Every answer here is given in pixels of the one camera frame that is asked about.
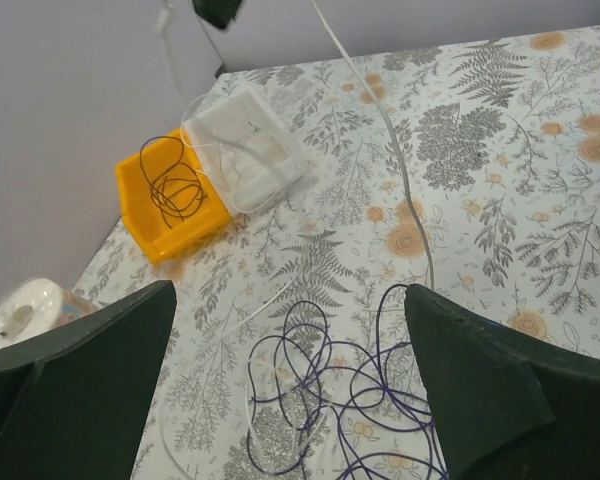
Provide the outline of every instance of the paper roll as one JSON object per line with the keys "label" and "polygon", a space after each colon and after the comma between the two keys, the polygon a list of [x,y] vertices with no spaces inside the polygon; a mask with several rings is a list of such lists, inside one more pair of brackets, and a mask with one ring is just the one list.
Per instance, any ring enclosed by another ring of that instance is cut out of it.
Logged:
{"label": "paper roll", "polygon": [[94,305],[51,280],[31,280],[0,305],[0,349],[96,310]]}

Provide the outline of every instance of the dark green object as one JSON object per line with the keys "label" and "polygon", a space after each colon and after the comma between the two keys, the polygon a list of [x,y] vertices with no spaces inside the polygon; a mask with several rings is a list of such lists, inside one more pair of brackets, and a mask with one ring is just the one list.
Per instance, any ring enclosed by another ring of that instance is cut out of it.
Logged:
{"label": "dark green object", "polygon": [[242,0],[192,0],[196,14],[220,30],[226,30]]}
{"label": "dark green object", "polygon": [[175,307],[156,282],[0,350],[0,480],[127,480]]}
{"label": "dark green object", "polygon": [[600,360],[420,285],[405,313],[451,480],[600,479]]}

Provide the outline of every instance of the yellow bin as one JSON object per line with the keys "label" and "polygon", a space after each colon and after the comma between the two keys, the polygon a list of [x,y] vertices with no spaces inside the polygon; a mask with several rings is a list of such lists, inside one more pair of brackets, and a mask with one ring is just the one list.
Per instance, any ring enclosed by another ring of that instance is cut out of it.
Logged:
{"label": "yellow bin", "polygon": [[[185,192],[178,193],[183,190],[182,183],[179,183],[182,178],[191,180],[195,177],[195,173],[187,166],[194,171],[202,171],[195,152],[186,145],[180,163],[168,173],[171,178],[163,182],[159,190],[154,188],[152,198],[149,182],[161,176],[165,178],[164,172],[176,163],[182,152],[183,144],[177,141],[180,130],[174,130],[169,137],[144,148],[144,173],[140,153],[116,165],[122,221],[153,264],[198,250],[231,221],[231,215],[204,174],[197,175],[204,192],[198,203],[191,204],[190,192],[189,199],[186,199]],[[156,192],[163,198],[170,198],[170,204],[179,203],[179,208],[184,208],[183,214],[187,218],[165,216],[154,203]]]}

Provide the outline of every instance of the wall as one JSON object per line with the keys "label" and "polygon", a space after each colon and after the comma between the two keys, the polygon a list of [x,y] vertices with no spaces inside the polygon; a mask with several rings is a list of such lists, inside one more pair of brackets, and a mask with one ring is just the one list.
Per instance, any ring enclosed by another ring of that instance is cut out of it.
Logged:
{"label": "wall", "polygon": [[[185,0],[173,25],[193,98],[220,59]],[[159,0],[0,1],[0,296],[72,286],[119,217],[116,162],[181,108],[151,31]]]}
{"label": "wall", "polygon": [[[352,55],[600,24],[600,0],[317,2]],[[339,56],[310,0],[244,0],[228,33],[207,31],[234,70]]]}

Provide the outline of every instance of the table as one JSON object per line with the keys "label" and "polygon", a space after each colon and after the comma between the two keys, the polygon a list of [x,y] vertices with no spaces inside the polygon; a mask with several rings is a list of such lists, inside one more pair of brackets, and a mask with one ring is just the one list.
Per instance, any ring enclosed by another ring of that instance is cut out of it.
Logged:
{"label": "table", "polygon": [[[600,358],[600,26],[355,63],[388,107],[409,158],[436,290],[511,328]],[[287,199],[238,218],[197,255],[158,269],[118,223],[76,285],[103,303],[157,278],[177,287],[134,479],[185,480],[170,455],[192,478],[265,478],[245,451],[244,364],[255,342],[277,331],[289,306],[305,298],[324,308],[334,337],[370,345],[384,290],[424,282],[423,244],[402,201],[389,136],[344,61],[226,74],[214,91],[245,86],[266,98],[309,159],[302,208]],[[311,261],[299,267],[302,252]],[[299,268],[300,280],[284,295],[219,341]],[[408,338],[400,306],[400,294],[386,305],[383,345]],[[269,387],[270,353],[258,357],[265,372],[259,381]],[[342,352],[331,361],[357,359]],[[392,357],[390,372],[395,385],[425,395],[410,349]],[[284,380],[289,372],[278,368],[277,375]],[[165,421],[158,422],[163,394]],[[390,407],[377,415],[396,418]],[[263,464],[283,468],[292,460],[291,429],[275,408],[261,410],[256,423]],[[354,412],[342,424],[360,454],[427,455],[421,438],[384,431]],[[313,478],[342,471],[336,442],[335,418],[327,417],[306,461]],[[397,455],[376,457],[373,466],[387,478],[426,477],[421,464]]]}

